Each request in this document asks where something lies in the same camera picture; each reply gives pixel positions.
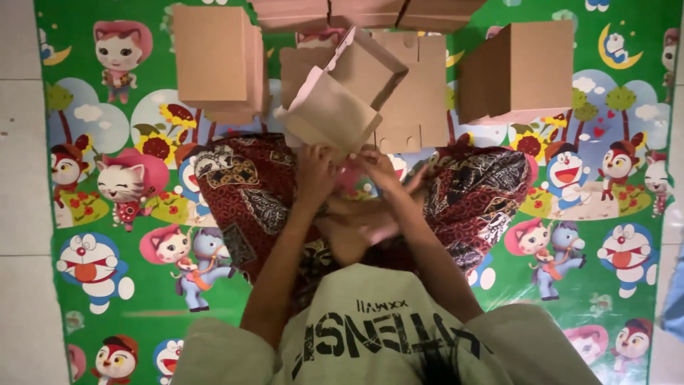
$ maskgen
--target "cloud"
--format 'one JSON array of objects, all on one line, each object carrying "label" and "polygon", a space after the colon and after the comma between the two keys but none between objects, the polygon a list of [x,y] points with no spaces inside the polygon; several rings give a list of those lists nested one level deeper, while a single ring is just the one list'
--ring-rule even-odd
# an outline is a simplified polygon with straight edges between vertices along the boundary
[{"label": "cloud", "polygon": [[588,77],[580,77],[573,81],[573,87],[583,92],[591,92],[596,87],[596,83]]},{"label": "cloud", "polygon": [[644,104],[637,108],[634,114],[645,121],[649,121],[658,115],[658,107],[655,105]]},{"label": "cloud", "polygon": [[152,101],[154,101],[155,103],[162,104],[164,100],[166,100],[166,96],[164,96],[164,94],[161,92],[152,95]]},{"label": "cloud", "polygon": [[80,107],[76,107],[74,116],[84,122],[94,122],[102,116],[102,109],[96,105],[83,104]]}]

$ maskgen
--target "play mat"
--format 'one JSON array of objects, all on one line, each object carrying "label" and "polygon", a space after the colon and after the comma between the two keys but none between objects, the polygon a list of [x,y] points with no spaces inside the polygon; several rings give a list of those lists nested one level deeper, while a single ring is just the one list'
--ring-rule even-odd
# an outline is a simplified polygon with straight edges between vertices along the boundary
[{"label": "play mat", "polygon": [[[172,0],[72,0],[65,8],[59,1],[36,0],[55,285],[70,372],[79,384],[96,382],[92,369],[103,345],[125,346],[137,356],[132,383],[168,384],[189,323],[214,316],[238,324],[250,292],[220,247],[220,230],[184,158],[190,143],[238,131],[281,132],[282,126],[272,115],[253,125],[217,125],[177,99],[171,5]],[[672,195],[666,158],[681,10],[681,0],[490,0],[447,41],[451,141],[511,147],[538,166],[534,187],[508,232],[470,273],[473,290],[485,309],[521,302],[545,307],[606,384],[643,384],[648,378],[663,211]],[[552,19],[575,24],[572,109],[529,125],[458,125],[453,90],[459,59],[508,23]],[[105,44],[96,48],[96,39]],[[275,108],[279,49],[329,42],[295,34],[264,41]],[[115,61],[137,58],[129,66],[134,69],[116,70],[108,50],[118,55]],[[548,152],[561,140],[569,150],[551,158]],[[397,174],[408,177],[434,152],[393,155]],[[118,205],[116,222],[114,204],[98,191],[97,162],[150,171],[145,186],[121,192],[144,188],[150,198],[140,206]],[[579,181],[573,183],[568,170],[580,170]],[[361,180],[348,195],[374,194],[372,184]],[[123,223],[135,213],[140,217],[133,225]],[[205,271],[203,287],[177,279],[173,263],[144,257],[146,247],[169,236],[184,238],[191,226],[190,259]],[[547,268],[537,267],[528,246],[546,242],[555,270],[537,278]],[[568,246],[584,257],[564,258]],[[207,262],[212,255],[216,263]],[[189,311],[197,307],[210,310]]]}]

